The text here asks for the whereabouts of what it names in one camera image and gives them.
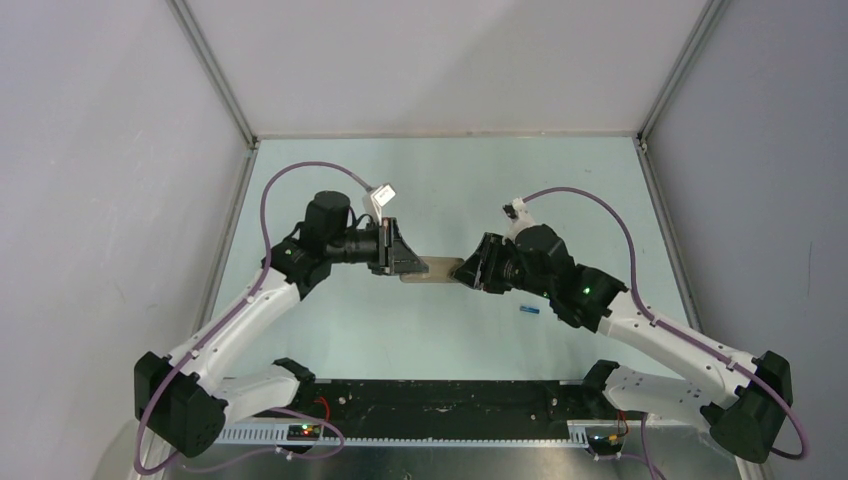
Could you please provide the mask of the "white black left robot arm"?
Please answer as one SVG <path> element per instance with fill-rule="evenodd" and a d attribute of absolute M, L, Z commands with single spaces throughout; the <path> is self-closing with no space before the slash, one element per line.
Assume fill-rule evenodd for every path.
<path fill-rule="evenodd" d="M 363 198 L 367 224 L 350 219 L 350 199 L 321 191 L 302 221 L 276 245 L 267 245 L 255 278 L 242 297 L 169 354 L 144 354 L 134 366 L 136 417 L 179 454 L 205 452 L 224 427 L 281 406 L 304 416 L 316 403 L 311 372 L 277 360 L 258 374 L 225 375 L 234 361 L 275 320 L 326 280 L 335 264 L 364 264 L 378 276 L 426 273 L 429 268 L 403 240 L 397 221 L 382 213 L 395 197 L 389 184 Z"/>

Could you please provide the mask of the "beige remote control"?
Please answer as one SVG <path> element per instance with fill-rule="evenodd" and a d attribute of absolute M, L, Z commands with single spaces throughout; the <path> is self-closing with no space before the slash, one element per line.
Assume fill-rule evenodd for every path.
<path fill-rule="evenodd" d="M 464 263 L 464 259 L 457 257 L 423 256 L 421 260 L 428 267 L 428 271 L 402 274 L 400 276 L 401 282 L 411 284 L 455 283 L 453 272 Z"/>

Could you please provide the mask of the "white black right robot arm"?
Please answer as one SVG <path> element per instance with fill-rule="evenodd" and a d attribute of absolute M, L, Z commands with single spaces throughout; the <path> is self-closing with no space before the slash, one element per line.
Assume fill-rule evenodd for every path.
<path fill-rule="evenodd" d="M 729 453 L 762 464 L 792 405 L 789 362 L 767 351 L 755 356 L 721 345 L 639 307 L 624 282 L 576 263 L 547 225 L 515 237 L 487 233 L 451 278 L 491 294 L 520 290 L 548 300 L 559 320 L 618 340 L 676 373 L 643 374 L 599 361 L 581 392 L 585 411 L 606 418 L 614 411 L 653 412 L 708 433 Z"/>

